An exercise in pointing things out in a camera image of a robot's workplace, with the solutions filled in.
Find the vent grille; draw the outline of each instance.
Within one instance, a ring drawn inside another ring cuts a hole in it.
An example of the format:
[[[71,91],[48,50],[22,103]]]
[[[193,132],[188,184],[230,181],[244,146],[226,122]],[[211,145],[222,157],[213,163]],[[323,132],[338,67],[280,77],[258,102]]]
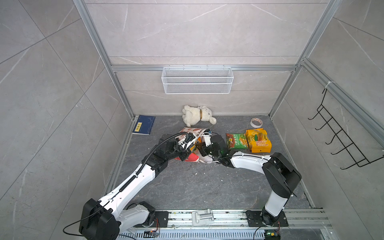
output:
[[[248,240],[253,239],[253,233],[255,230],[168,230],[162,229],[160,235],[155,238],[156,240],[203,240],[203,239],[223,239],[223,240]],[[127,240],[133,237],[136,240],[147,240],[149,238],[154,239],[148,234],[144,233],[144,230],[138,230],[136,234],[123,232],[117,239]],[[264,230],[258,230],[255,234],[255,239],[264,239]]]

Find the white robotic arm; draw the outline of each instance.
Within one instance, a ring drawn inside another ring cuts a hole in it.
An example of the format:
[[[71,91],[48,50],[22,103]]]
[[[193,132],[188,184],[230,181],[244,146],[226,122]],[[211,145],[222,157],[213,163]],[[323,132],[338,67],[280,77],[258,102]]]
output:
[[[168,160],[179,157],[183,161],[189,156],[189,148],[195,144],[198,137],[193,133],[183,134],[186,135],[183,140],[176,140],[176,134],[163,137],[165,140],[161,139],[136,170],[119,186],[99,201],[90,199],[84,205],[79,232],[87,239],[114,240],[119,233],[137,224],[151,225],[155,208],[148,203],[141,202],[128,210],[124,208],[146,184],[167,167]],[[263,219],[266,224],[273,223],[293,193],[291,189],[295,189],[301,180],[297,170],[279,153],[258,156],[242,152],[233,153],[225,147],[221,150],[219,145],[223,146],[222,142],[217,143],[211,139],[209,130],[204,133],[204,140],[203,147],[210,153],[209,156],[224,166],[245,168],[266,175],[272,192],[263,208]],[[221,157],[215,156],[215,151],[226,154]]]

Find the snack bag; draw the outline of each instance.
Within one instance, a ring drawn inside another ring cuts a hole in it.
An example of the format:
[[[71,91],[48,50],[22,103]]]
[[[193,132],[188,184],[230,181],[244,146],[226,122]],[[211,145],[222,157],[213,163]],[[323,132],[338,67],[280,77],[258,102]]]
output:
[[[193,132],[196,136],[198,136],[199,138],[196,140],[196,142],[194,144],[191,144],[189,150],[191,150],[191,154],[188,156],[188,158],[185,160],[186,162],[205,162],[205,158],[204,157],[201,157],[202,159],[200,159],[200,156],[196,153],[199,152],[199,150],[197,149],[196,147],[196,144],[198,143],[201,143],[202,142],[202,136],[204,135],[204,133],[206,132],[206,130],[209,130],[207,128],[193,128],[193,127],[184,127],[180,132]],[[181,135],[179,137],[177,137],[177,139],[180,141],[182,139],[185,139],[185,135]]]
[[[272,143],[263,128],[247,130],[245,135],[252,152],[271,152]]]
[[[247,139],[244,133],[227,133],[227,145],[229,149],[248,148]]]

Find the orange snack box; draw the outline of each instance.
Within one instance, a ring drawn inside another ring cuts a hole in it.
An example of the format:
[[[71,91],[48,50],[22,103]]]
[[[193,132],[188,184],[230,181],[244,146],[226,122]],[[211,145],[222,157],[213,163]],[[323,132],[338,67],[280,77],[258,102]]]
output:
[[[271,152],[272,143],[263,128],[247,130],[245,137],[252,152]]]

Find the black cable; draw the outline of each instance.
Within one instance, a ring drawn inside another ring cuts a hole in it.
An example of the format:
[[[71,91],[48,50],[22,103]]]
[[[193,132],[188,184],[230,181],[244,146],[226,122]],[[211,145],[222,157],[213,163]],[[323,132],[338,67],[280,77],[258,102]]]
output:
[[[174,137],[177,137],[177,136],[180,136],[180,135],[186,135],[185,136],[185,139],[187,139],[187,136],[188,136],[188,133],[187,132],[179,132],[179,133],[176,133],[175,135],[172,135],[170,136],[169,138],[167,138],[166,140],[162,141],[161,143],[159,143],[154,149],[152,149],[152,151],[148,154],[147,158],[144,160],[144,162],[141,164],[141,167],[139,168],[139,170],[136,172],[136,176],[139,175],[139,173],[141,173],[141,171],[143,170],[145,164],[147,164],[147,161],[149,159],[149,157],[162,145],[164,144],[165,142],[168,142],[169,140],[171,140],[172,138]]]
[[[277,222],[277,220],[274,221],[272,224],[264,224],[264,225],[258,227],[258,228],[256,229],[256,231],[253,233],[253,240],[255,240],[255,234],[256,234],[257,230],[259,230],[261,227],[265,227],[265,226],[267,226],[267,225],[271,225],[271,227],[272,227],[276,222]]]
[[[119,236],[129,237],[129,238],[132,238],[133,240],[136,240],[136,238],[134,238],[134,237],[130,237],[130,236],[128,236],[128,235],[124,235],[124,234],[119,234]]]
[[[251,155],[251,154],[249,154],[249,155],[245,155],[245,154],[242,154],[242,155],[232,155],[232,156],[228,156],[228,157],[218,157],[218,158],[220,159],[220,158],[241,157],[241,156],[257,157],[257,158],[260,158],[260,159],[265,159],[265,158],[258,157],[258,156],[256,156],[256,155]]]
[[[65,234],[67,234],[67,235],[83,237],[83,235],[80,235],[80,234],[68,233],[68,232],[65,231],[65,229],[66,229],[67,227],[69,227],[69,226],[72,226],[72,225],[75,224],[75,223],[81,222],[81,221],[83,221],[84,219],[87,219],[87,218],[89,218],[89,217],[95,215],[95,214],[98,213],[101,209],[103,209],[108,203],[109,203],[109,201],[108,201],[104,206],[102,206],[99,210],[97,210],[96,212],[94,212],[93,214],[91,214],[91,215],[89,215],[89,216],[87,216],[87,217],[85,217],[85,218],[83,218],[83,219],[80,219],[80,220],[78,220],[78,221],[76,221],[76,222],[74,222],[74,223],[71,223],[71,224],[69,224],[68,226],[64,227],[64,228],[63,228],[63,233],[65,233]]]
[[[288,188],[288,190],[291,192],[291,194],[293,194],[295,197],[297,197],[296,194],[289,188],[288,184],[285,182],[284,179],[283,179],[283,181],[284,181],[284,183],[285,183],[285,186],[286,186],[286,187]]]

